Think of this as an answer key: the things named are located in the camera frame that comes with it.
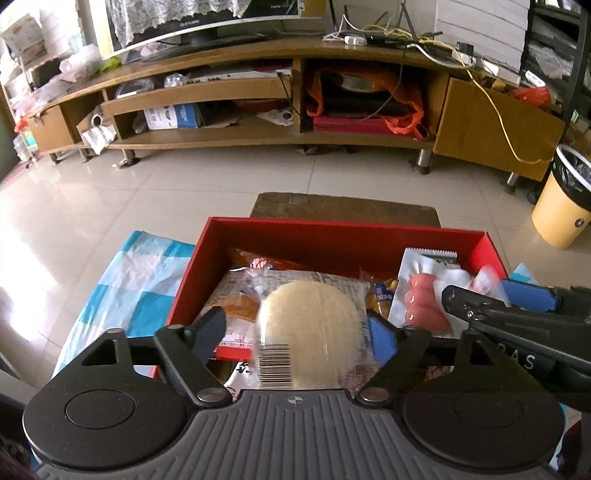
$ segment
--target snack package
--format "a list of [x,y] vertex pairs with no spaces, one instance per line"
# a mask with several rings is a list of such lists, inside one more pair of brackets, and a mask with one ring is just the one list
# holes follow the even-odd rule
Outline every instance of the snack package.
[[257,255],[252,252],[240,250],[239,248],[228,248],[226,250],[232,263],[236,267],[248,267],[264,270],[303,270],[302,265],[287,260]]
[[388,321],[397,327],[425,328],[439,337],[459,338],[468,327],[467,322],[443,310],[441,293],[448,285],[468,288],[508,304],[500,280],[491,267],[483,267],[472,278],[456,265],[421,255],[411,248],[404,251],[398,282]]
[[220,306],[226,313],[226,336],[219,346],[252,350],[259,299],[251,285],[247,268],[230,270],[224,275],[202,308],[200,316],[211,307]]
[[251,274],[261,299],[254,355],[261,388],[354,393],[373,376],[367,282],[294,270]]
[[375,280],[371,275],[361,272],[361,278],[370,284],[365,307],[379,313],[382,318],[387,319],[390,315],[390,308],[394,299],[394,292],[398,286],[396,278],[389,278],[385,281]]

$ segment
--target plastic bag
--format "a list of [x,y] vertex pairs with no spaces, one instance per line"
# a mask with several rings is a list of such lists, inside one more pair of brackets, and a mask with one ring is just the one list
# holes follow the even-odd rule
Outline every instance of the plastic bag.
[[392,307],[398,280],[396,278],[389,278],[385,281],[379,281],[365,272],[362,272],[361,278],[367,280],[371,286],[365,300],[366,308],[372,309],[376,313],[379,313],[382,318],[387,319],[390,315],[390,308]]
[[188,82],[189,78],[185,77],[185,75],[172,73],[164,79],[164,88],[180,87],[181,85],[188,84]]
[[78,82],[99,70],[100,52],[96,45],[86,45],[78,53],[62,60],[60,63],[61,79],[67,82]]
[[398,288],[388,321],[396,327],[414,325],[444,338],[459,338],[468,323],[443,310],[441,293],[448,285],[468,288],[508,304],[492,267],[484,266],[475,278],[454,265],[440,263],[407,248],[398,273]]
[[137,93],[149,92],[154,90],[155,84],[152,77],[146,77],[144,79],[131,80],[119,85],[115,92],[115,98],[125,98]]
[[228,248],[226,252],[235,267],[248,267],[256,270],[305,270],[299,263],[264,257],[239,248]]
[[250,272],[261,299],[254,355],[261,388],[355,392],[373,376],[367,282],[308,271]]
[[248,360],[250,351],[254,348],[255,320],[259,307],[248,269],[230,270],[226,273],[199,316],[215,306],[222,307],[226,313],[226,335],[217,347],[216,357]]
[[506,95],[519,100],[520,102],[533,105],[537,108],[540,108],[544,105],[550,105],[552,103],[552,98],[550,96],[550,90],[548,90],[548,87],[518,88],[512,92],[506,93]]

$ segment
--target white packaging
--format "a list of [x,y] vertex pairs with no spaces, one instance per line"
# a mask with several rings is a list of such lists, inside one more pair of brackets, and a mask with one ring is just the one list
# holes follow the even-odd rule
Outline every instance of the white packaging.
[[192,103],[148,108],[144,110],[144,114],[150,130],[197,128],[195,107]]
[[396,327],[403,327],[407,305],[405,303],[406,294],[411,290],[409,280],[412,276],[426,273],[436,277],[433,281],[433,291],[437,306],[450,324],[450,330],[443,338],[460,338],[462,332],[468,328],[468,322],[450,315],[443,310],[441,305],[441,293],[449,285],[456,285],[461,288],[468,288],[480,294],[502,300],[508,304],[506,295],[502,290],[500,280],[491,267],[484,266],[480,269],[476,278],[472,279],[469,272],[459,268],[449,268],[443,263],[432,258],[421,255],[412,248],[407,248],[402,256],[400,271],[398,272],[398,287],[394,293],[392,307],[388,321]]

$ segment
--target red plastic bag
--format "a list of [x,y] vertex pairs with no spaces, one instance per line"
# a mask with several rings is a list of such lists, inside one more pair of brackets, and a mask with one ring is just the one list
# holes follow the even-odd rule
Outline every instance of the red plastic bag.
[[512,92],[507,93],[507,95],[520,100],[521,102],[533,105],[537,108],[541,108],[544,105],[549,105],[552,103],[552,98],[550,98],[550,91],[548,90],[548,87],[518,88]]

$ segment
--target lace cloth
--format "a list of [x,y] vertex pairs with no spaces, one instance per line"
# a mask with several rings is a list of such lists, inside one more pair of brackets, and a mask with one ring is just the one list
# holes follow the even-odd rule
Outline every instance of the lace cloth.
[[115,34],[126,47],[134,36],[172,20],[230,10],[243,16],[251,0],[105,0]]

